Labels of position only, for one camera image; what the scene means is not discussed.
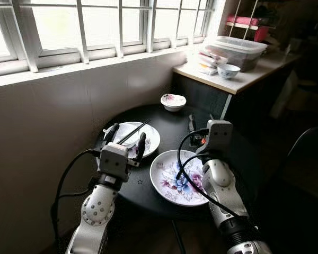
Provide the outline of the small white floral plate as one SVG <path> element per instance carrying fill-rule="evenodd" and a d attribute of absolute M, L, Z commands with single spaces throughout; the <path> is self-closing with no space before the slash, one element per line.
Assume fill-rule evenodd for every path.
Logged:
<path fill-rule="evenodd" d="M 146 136 L 146 143 L 145 143 L 145 152 L 144 158 L 151 155 L 153 152 L 157 150 L 159 143 L 161 143 L 161 136 L 157 129 L 153 126 L 149 125 L 150 130 L 152 131 L 149 138 Z M 137 146 L 136 143 L 130 146 L 126 146 L 128 148 L 128 157 L 134 158 L 136 155 Z"/>

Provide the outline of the dark chopstick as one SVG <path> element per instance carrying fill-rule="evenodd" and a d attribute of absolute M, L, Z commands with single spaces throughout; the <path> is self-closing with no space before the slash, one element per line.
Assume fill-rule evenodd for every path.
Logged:
<path fill-rule="evenodd" d="M 127 145 L 127 144 L 131 144 L 136 142 L 137 140 L 139 140 L 139 132 L 140 130 L 147 125 L 147 123 L 149 123 L 150 120 L 146 120 L 140 124 L 135 125 L 135 123 L 131 123 L 131 122 L 127 122 L 127 125 L 130 126 L 130 131 L 128 132 L 123 132 L 123 136 L 122 138 L 120 138 L 119 140 L 117 140 L 116 142 L 118 144 L 123 144 L 123 145 Z"/>
<path fill-rule="evenodd" d="M 135 130 L 138 126 L 140 126 L 141 122 L 123 122 L 119 124 L 119 129 L 116 131 L 114 136 L 114 143 L 118 143 L 124 146 L 130 146 L 139 140 L 140 134 L 145 133 L 147 137 L 151 135 L 151 130 L 149 128 L 149 125 L 144 125 L 139 130 L 135 131 L 131 136 L 129 136 L 125 141 L 122 142 L 122 139 L 127 137 L 128 134 L 132 133 L 132 131 Z"/>

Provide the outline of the black round table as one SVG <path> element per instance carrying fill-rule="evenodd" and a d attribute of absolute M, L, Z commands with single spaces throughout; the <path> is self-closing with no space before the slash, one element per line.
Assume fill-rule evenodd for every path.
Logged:
<path fill-rule="evenodd" d="M 204 128 L 210 119 L 207 111 L 186 106 L 178 112 L 169 112 L 160 104 L 138 106 L 124 111 L 105 123 L 102 128 L 107 129 L 115 123 L 144 122 L 157 129 L 161 140 L 156 152 L 142 160 L 140 167 L 133 168 L 127 183 L 122 185 L 120 197 L 135 208 L 171 220 L 205 220 L 209 219 L 208 205 L 179 206 L 163 198 L 154 189 L 150 178 L 150 166 L 154 158 L 178 147 L 183 136 L 188 133 L 188 116 L 192 114 L 198 128 Z M 264 173 L 259 164 L 258 148 L 234 129 L 231 142 L 226 150 L 229 166 L 238 172 L 237 191 L 251 211 L 262 185 Z"/>

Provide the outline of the small floral dipping bowl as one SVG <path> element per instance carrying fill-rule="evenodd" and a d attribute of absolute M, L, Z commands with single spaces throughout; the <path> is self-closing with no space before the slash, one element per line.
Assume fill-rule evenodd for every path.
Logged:
<path fill-rule="evenodd" d="M 164 94 L 161 96 L 161 104 L 169 112 L 177 112 L 186 105 L 187 100 L 183 95 Z"/>

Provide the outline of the large white floral plate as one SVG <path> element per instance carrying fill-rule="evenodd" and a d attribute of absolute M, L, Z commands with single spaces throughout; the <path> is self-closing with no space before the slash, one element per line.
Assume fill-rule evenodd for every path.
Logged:
<path fill-rule="evenodd" d="M 194 152 L 181 150 L 181 162 L 185 164 L 184 171 L 191 181 L 203 189 L 202 160 L 195 158 L 186 162 L 194 155 Z M 180 206 L 200 206 L 208 203 L 184 176 L 176 178 L 178 172 L 178 151 L 169 150 L 158 155 L 150 166 L 150 179 L 157 193 L 167 201 Z"/>

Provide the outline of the blue and white bowl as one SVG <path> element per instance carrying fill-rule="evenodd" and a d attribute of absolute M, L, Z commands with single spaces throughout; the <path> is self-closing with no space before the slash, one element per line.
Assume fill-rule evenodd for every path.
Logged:
<path fill-rule="evenodd" d="M 230 79 L 236 77 L 240 71 L 241 71 L 241 68 L 239 66 L 235 66 L 235 65 L 219 65 L 219 66 L 217 66 L 218 76 L 220 78 L 224 78 L 227 80 L 230 80 Z"/>

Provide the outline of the stack of colourful packets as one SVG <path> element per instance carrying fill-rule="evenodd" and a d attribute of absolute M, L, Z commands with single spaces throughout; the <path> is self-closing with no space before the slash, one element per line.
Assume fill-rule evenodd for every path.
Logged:
<path fill-rule="evenodd" d="M 207 75 L 217 74 L 217 68 L 226 65 L 228 58 L 200 49 L 196 54 L 196 68 Z"/>

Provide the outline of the beige top side cabinet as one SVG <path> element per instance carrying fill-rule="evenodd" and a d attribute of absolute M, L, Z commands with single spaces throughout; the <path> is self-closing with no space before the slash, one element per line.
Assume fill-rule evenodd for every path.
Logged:
<path fill-rule="evenodd" d="M 176 66 L 170 92 L 183 95 L 188 106 L 243 129 L 268 116 L 298 59 L 297 54 L 268 54 L 253 69 L 229 80 L 200 73 L 187 65 Z"/>

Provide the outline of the clear plastic storage container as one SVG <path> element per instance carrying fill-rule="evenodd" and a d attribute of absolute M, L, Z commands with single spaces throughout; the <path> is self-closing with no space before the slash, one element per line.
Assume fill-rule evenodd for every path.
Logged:
<path fill-rule="evenodd" d="M 229 65 L 240 67 L 241 72 L 253 70 L 268 46 L 265 43 L 227 36 L 207 37 L 204 44 L 212 53 L 227 58 Z"/>

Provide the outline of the pink folded cloth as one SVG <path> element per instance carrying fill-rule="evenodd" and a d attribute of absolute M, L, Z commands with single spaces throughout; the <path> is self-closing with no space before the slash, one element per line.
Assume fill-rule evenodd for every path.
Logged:
<path fill-rule="evenodd" d="M 245 29 L 244 36 L 253 36 L 253 41 L 262 43 L 270 33 L 270 26 L 268 26 L 268 19 L 259 19 L 258 17 L 244 17 L 241 15 L 230 15 L 227 17 L 225 24 L 227 26 L 234 26 Z"/>

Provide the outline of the dark chair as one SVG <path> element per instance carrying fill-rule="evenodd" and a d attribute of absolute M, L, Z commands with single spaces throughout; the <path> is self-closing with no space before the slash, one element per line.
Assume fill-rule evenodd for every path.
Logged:
<path fill-rule="evenodd" d="M 318 126 L 307 129 L 297 138 L 288 153 L 284 177 L 318 198 Z"/>

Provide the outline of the metal rack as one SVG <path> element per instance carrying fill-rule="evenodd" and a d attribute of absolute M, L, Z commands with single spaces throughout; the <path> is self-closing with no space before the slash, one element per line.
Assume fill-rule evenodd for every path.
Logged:
<path fill-rule="evenodd" d="M 239 0 L 236 10 L 230 15 L 268 19 L 267 24 L 270 26 L 268 37 L 271 36 L 271 31 L 273 31 L 273 29 L 277 27 L 278 22 L 280 22 L 279 7 L 277 3 L 273 2 L 273 0 Z M 244 36 L 244 31 L 245 29 L 242 28 L 225 25 L 225 34 L 227 36 L 253 41 L 253 36 Z"/>

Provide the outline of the white grilled window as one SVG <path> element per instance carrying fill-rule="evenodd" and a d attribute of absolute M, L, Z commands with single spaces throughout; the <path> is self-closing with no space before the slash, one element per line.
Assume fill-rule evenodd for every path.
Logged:
<path fill-rule="evenodd" d="M 200 44 L 227 0 L 0 0 L 0 77 Z"/>

